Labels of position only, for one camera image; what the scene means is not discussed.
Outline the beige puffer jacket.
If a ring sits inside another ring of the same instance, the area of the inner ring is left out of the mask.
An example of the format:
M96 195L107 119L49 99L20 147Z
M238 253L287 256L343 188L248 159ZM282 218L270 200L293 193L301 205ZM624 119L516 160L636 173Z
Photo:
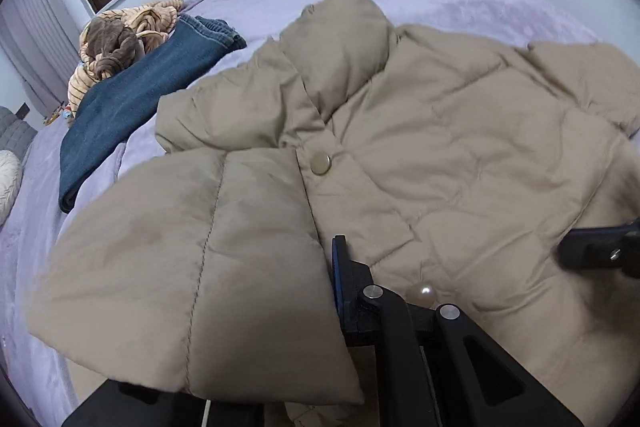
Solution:
M163 155L70 222L29 332L104 377L372 426L331 241L415 305L454 303L585 425L639 381L639 286L560 268L639 214L638 65L603 42L394 26L322 0L245 63L163 96Z

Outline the lilac plush bed blanket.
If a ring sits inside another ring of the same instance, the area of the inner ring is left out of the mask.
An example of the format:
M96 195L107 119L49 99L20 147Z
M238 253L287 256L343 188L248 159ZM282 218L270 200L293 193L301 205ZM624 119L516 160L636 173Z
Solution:
M189 13L224 20L246 42L200 80L247 62L268 40L277 39L303 10L322 0L206 0ZM372 0L394 26L419 25L442 32L484 37L512 48L533 42L563 44L599 41L567 14L544 0ZM83 393L105 378L66 359L32 335L26 303L46 272L52 249L90 202L126 173L163 155L155 135L156 113L127 141L118 144L81 184L75 206L58 208L60 148L72 127L57 121L42 129L26 157L21 190L1 230L1 348L10 380L28 416L43 426L61 425Z

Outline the folded blue jeans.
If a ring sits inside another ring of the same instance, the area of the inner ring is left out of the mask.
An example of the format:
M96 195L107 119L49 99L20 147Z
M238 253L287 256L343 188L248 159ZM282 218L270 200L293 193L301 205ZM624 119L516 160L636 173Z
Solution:
M168 40L85 95L60 148L58 208L75 206L96 168L145 124L164 95L184 89L246 42L224 20L181 15Z

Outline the striped brown knit garment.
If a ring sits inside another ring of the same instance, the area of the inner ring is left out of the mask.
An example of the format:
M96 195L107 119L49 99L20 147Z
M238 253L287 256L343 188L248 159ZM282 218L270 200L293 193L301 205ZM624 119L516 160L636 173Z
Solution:
M184 0L160 0L135 8L108 10L93 17L79 36L79 64L67 83L63 117L71 122L82 99L94 86L166 42L185 6Z

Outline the round white cushion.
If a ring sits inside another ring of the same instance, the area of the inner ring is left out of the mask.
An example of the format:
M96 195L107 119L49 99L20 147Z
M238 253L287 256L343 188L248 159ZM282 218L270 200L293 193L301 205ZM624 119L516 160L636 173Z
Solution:
M22 162L10 150L0 152L0 225L6 222L22 183Z

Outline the white window curtain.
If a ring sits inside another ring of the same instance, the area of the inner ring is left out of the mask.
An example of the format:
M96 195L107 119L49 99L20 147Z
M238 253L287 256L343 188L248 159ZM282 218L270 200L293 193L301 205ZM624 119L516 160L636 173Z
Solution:
M63 0L2 0L1 45L43 116L67 102L80 30Z

